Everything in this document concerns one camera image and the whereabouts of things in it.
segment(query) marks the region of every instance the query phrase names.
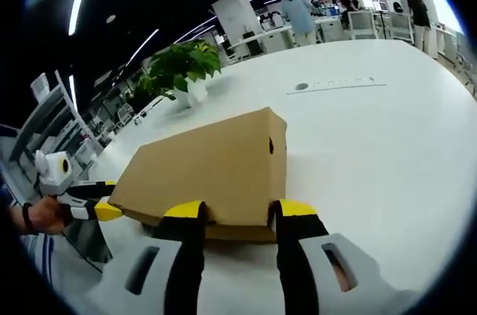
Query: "black wristband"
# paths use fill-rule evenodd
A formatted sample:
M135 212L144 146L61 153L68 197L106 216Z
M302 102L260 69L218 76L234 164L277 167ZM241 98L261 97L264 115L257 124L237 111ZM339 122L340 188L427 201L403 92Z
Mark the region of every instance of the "black wristband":
M31 203L25 203L22 207L23 222L25 223L25 227L29 234L38 235L38 231L35 230L30 220L30 215L28 213L28 209L30 207L31 207Z

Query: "blue shirt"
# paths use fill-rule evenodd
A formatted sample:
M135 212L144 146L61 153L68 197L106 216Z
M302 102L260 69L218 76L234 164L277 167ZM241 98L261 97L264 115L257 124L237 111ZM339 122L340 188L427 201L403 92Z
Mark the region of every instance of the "blue shirt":
M311 12L315 10L308 0L282 0L282 15L290 20L296 34L309 34L315 30Z

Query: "white chair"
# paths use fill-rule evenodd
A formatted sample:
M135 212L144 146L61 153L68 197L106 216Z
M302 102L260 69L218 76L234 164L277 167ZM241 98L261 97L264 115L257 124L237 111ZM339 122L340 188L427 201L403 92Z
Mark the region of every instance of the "white chair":
M411 27L411 17L407 13L389 13L391 20L391 39L400 39L402 41L414 44L414 33Z
M116 125L122 125L124 127L134 116L133 107L128 103L125 103L118 110L119 123Z
M351 39L377 39L373 13L370 11L349 12Z

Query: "black shirt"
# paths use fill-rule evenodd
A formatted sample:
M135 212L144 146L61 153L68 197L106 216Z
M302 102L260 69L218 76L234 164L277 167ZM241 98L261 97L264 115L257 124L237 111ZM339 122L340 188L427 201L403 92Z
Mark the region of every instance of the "black shirt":
M359 2L358 0L350 0L351 6L353 6L356 10L359 10Z
M431 27L429 16L427 14L427 6L423 0L408 0L408 6L412 11L414 24L416 26Z

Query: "green plant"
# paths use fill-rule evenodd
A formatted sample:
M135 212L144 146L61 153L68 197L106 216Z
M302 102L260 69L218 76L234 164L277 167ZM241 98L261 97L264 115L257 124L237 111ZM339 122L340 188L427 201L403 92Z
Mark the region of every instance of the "green plant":
M218 49L197 39L171 47L152 57L151 69L139 79L137 88L155 95L173 98L170 91L176 87L188 92L187 80L206 79L221 71Z
M147 74L141 74L134 93L127 94L127 102L133 107L135 112L139 112L157 96L151 86L151 81Z

